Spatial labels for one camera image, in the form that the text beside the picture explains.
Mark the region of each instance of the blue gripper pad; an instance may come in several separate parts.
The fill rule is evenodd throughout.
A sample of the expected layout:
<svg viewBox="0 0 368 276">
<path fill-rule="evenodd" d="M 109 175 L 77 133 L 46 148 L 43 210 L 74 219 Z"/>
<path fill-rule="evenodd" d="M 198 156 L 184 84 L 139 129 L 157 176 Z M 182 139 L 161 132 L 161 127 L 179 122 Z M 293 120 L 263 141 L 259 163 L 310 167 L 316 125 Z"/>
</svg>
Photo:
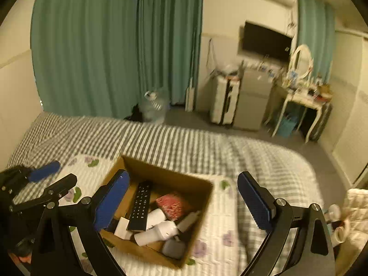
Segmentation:
<svg viewBox="0 0 368 276">
<path fill-rule="evenodd" d="M 129 173 L 124 170 L 96 208 L 94 224 L 96 231 L 100 232 L 101 229 L 109 226 L 116 209 L 129 187 L 129 181 Z"/>
<path fill-rule="evenodd" d="M 269 233 L 272 230 L 271 211 L 258 191 L 260 189 L 259 185 L 251 175 L 250 177 L 252 179 L 250 179 L 247 175 L 250 175 L 248 171 L 239 174 L 238 190 L 248 206 L 258 227 Z"/>
<path fill-rule="evenodd" d="M 35 169 L 27 177 L 30 182 L 38 182 L 50 174 L 56 173 L 60 169 L 60 163 L 54 161 L 42 166 L 41 168 Z"/>
</svg>

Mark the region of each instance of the television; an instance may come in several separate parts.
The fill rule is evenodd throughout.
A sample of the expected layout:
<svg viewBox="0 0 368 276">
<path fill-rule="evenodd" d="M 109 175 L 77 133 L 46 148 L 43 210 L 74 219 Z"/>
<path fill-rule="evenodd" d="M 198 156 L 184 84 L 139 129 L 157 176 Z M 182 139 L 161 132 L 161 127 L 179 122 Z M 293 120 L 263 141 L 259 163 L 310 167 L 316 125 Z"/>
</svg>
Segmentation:
<svg viewBox="0 0 368 276">
<path fill-rule="evenodd" d="M 289 62 L 291 40 L 287 35 L 245 22 L 242 48 L 280 62 Z"/>
</svg>

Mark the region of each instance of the remote control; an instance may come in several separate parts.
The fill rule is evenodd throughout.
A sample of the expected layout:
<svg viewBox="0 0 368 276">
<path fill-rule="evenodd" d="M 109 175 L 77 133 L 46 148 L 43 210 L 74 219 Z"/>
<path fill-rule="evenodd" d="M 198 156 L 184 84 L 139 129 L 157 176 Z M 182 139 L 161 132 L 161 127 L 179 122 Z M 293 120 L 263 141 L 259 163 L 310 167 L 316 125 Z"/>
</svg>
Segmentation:
<svg viewBox="0 0 368 276">
<path fill-rule="evenodd" d="M 152 182 L 150 181 L 144 181 L 138 184 L 127 230 L 146 231 L 151 189 Z"/>
</svg>

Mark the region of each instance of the metal screw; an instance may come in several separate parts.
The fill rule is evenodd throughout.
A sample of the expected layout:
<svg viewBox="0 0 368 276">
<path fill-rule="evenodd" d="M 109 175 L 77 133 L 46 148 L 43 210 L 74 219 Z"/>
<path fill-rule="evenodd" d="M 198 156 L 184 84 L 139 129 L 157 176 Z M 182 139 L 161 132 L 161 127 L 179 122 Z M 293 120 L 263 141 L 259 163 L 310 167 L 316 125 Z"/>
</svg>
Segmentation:
<svg viewBox="0 0 368 276">
<path fill-rule="evenodd" d="M 286 204 L 286 201 L 285 201 L 284 199 L 282 199 L 282 198 L 278 198 L 278 199 L 276 200 L 276 203 L 277 203 L 278 205 L 284 206 L 284 205 Z"/>
<path fill-rule="evenodd" d="M 312 209 L 319 211 L 320 207 L 318 204 L 312 204 Z"/>
<path fill-rule="evenodd" d="M 54 203 L 54 202 L 49 202 L 49 203 L 47 204 L 47 208 L 48 208 L 48 209 L 53 209 L 53 208 L 54 208 L 54 206 L 55 206 L 55 203 Z"/>
<path fill-rule="evenodd" d="M 82 204 L 89 204 L 91 202 L 91 197 L 83 197 L 81 202 Z"/>
</svg>

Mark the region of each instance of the white suitcase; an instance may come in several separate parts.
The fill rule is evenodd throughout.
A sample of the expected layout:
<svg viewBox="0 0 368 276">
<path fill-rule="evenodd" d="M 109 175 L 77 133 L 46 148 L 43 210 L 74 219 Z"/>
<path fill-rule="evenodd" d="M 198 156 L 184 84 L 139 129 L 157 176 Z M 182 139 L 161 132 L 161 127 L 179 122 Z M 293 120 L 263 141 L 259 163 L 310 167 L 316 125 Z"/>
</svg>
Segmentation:
<svg viewBox="0 0 368 276">
<path fill-rule="evenodd" d="M 213 78 L 212 82 L 211 121 L 220 125 L 231 124 L 238 101 L 240 81 L 228 80 L 222 76 L 217 76 Z"/>
</svg>

